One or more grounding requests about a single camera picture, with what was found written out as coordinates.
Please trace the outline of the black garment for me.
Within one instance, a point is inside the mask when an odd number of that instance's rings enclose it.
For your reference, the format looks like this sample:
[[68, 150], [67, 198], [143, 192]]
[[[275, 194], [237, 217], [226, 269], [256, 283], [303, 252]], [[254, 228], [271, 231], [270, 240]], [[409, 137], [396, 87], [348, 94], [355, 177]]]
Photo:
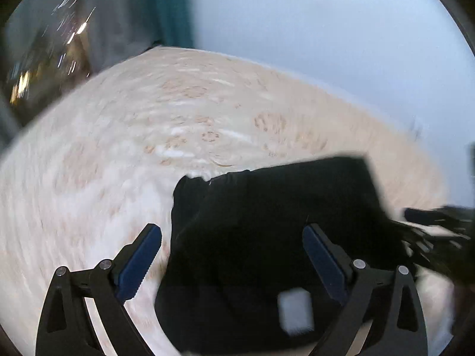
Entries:
[[173, 201], [155, 313], [182, 353], [292, 349], [323, 335], [340, 307], [303, 248], [310, 224], [372, 268], [411, 263], [360, 157], [186, 176]]

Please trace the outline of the floral beige mattress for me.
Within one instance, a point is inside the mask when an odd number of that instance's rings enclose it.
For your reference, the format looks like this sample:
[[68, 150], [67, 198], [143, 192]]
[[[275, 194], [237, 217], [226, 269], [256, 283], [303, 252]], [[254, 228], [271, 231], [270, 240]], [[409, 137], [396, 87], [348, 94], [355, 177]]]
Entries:
[[294, 76], [210, 52], [156, 48], [81, 85], [1, 158], [1, 326], [24, 355], [52, 273], [113, 257], [148, 223], [171, 234], [172, 192], [212, 178], [361, 153], [384, 207], [448, 199], [412, 138]]

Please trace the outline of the dark window with city lights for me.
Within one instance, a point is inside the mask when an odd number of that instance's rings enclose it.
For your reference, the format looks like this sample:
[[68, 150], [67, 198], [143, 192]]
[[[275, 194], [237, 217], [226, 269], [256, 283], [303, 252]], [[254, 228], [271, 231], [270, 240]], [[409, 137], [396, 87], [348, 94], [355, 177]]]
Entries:
[[25, 126], [85, 82], [94, 69], [80, 0], [23, 0], [1, 33], [9, 106]]

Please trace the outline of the grey curtain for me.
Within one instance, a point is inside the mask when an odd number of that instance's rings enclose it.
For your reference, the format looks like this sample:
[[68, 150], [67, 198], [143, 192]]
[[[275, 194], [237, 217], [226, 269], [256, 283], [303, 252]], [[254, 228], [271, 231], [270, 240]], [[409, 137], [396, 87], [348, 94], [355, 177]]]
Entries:
[[95, 72], [140, 55], [163, 39], [156, 0], [82, 0]]

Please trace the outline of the teal curtain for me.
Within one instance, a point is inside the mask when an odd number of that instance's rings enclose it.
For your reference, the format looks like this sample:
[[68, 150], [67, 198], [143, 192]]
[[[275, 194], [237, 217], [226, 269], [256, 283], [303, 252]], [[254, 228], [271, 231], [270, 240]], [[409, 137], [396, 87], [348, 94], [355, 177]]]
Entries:
[[154, 45], [194, 48], [189, 0], [147, 0]]

